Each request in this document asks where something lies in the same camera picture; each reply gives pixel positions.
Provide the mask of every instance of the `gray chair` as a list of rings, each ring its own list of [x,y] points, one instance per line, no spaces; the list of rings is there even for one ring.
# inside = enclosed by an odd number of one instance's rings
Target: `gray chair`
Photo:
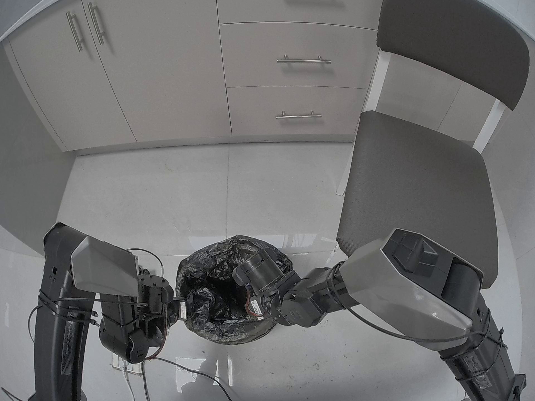
[[[513,110],[522,95],[527,46],[510,23],[476,0],[383,0],[377,45],[378,63],[347,168],[340,249],[351,255],[394,227],[416,231],[478,267],[488,288],[498,275],[498,237],[480,152],[505,105]],[[375,111],[391,53],[497,99],[474,148]]]

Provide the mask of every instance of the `trash bin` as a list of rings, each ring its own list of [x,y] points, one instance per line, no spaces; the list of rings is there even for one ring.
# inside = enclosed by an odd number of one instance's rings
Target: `trash bin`
[[[177,296],[186,298],[186,327],[215,343],[234,345],[265,336],[276,325],[271,317],[256,317],[245,310],[247,290],[234,282],[232,271],[259,250],[270,248],[286,274],[291,260],[273,245],[238,235],[204,247],[180,262]]]

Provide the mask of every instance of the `barcode label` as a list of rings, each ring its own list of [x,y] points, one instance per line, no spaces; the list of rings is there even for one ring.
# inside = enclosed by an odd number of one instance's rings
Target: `barcode label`
[[[257,315],[262,315],[262,311],[260,310],[260,306],[258,306],[258,302],[256,300],[251,300],[251,306]]]
[[[186,319],[186,302],[180,302],[180,318]]]

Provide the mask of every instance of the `chair seat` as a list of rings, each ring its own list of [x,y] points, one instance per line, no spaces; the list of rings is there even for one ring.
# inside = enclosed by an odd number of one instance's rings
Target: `chair seat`
[[[361,114],[338,227],[348,256],[394,227],[423,234],[498,275],[498,235],[485,162],[469,145],[386,114]]]

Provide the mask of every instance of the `metal handle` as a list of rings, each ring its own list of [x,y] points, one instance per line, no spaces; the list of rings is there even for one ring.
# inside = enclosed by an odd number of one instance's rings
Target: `metal handle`
[[[315,114],[313,111],[310,112],[310,114],[286,114],[285,111],[283,111],[281,116],[275,116],[275,119],[304,119],[308,117],[321,117],[321,114]]]
[[[95,28],[95,32],[97,33],[98,43],[102,45],[104,44],[104,40],[102,39],[104,31],[100,31],[100,26],[98,25],[97,16],[95,14],[95,9],[97,9],[97,6],[93,6],[93,3],[89,2],[87,4],[87,7],[89,8],[89,14],[91,16],[91,21],[93,22],[93,27]]]
[[[330,59],[322,59],[321,55],[318,55],[318,59],[290,59],[288,55],[284,55],[284,58],[277,58],[278,63],[331,63]]]
[[[67,15],[67,19],[69,20],[70,31],[72,32],[72,36],[74,37],[74,41],[76,42],[76,47],[78,48],[78,52],[81,52],[84,38],[78,37],[78,32],[76,31],[76,27],[74,26],[74,18],[76,18],[76,15],[71,15],[70,11],[67,11],[65,15]]]

